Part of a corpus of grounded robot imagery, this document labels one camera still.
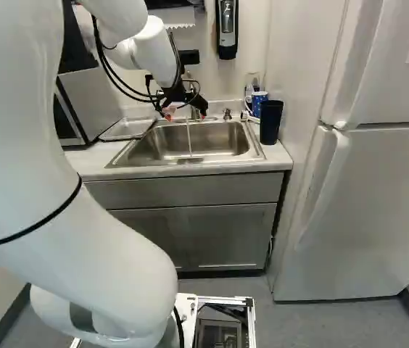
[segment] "freezer door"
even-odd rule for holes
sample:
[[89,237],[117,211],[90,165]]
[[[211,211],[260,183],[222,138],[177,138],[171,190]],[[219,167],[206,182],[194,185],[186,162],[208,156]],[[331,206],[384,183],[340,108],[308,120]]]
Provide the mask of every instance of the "freezer door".
[[350,1],[321,119],[340,129],[409,122],[408,0]]
[[305,185],[283,262],[272,265],[275,300],[382,297],[409,284],[409,128],[346,136],[347,159],[314,220],[331,169],[323,162],[336,147],[326,141],[313,152],[323,159]]

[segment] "blue mug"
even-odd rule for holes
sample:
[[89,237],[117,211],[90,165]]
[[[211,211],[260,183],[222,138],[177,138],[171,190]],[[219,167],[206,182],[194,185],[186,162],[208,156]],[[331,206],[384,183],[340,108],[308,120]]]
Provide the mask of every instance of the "blue mug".
[[251,93],[253,116],[260,118],[261,102],[269,100],[269,93],[265,91]]

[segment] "white refrigerator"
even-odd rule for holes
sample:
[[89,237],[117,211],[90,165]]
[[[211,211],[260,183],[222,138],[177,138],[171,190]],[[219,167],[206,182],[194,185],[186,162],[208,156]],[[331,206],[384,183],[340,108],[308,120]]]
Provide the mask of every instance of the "white refrigerator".
[[409,0],[344,1],[340,15],[318,125],[290,179],[297,199],[282,208],[291,222],[268,271],[276,301],[409,284]]

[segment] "white countertop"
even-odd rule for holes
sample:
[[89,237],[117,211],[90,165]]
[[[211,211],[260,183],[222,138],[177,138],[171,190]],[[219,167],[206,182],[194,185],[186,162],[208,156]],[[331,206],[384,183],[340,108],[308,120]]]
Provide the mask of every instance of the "white countertop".
[[[259,125],[252,123],[259,138]],[[170,176],[212,175],[227,173],[254,173],[291,170],[293,161],[278,141],[277,144],[262,145],[265,159],[254,162],[233,162],[216,164],[164,165],[149,167],[105,168],[112,158],[130,141],[104,143],[98,141],[84,150],[65,151],[69,163],[84,181],[106,181],[134,178],[164,178]]]

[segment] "sink basin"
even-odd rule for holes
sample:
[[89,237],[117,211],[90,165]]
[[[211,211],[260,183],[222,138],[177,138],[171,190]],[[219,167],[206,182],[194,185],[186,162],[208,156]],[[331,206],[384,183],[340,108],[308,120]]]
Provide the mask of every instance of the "sink basin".
[[159,123],[128,144],[107,167],[142,167],[258,160],[248,125],[240,122]]

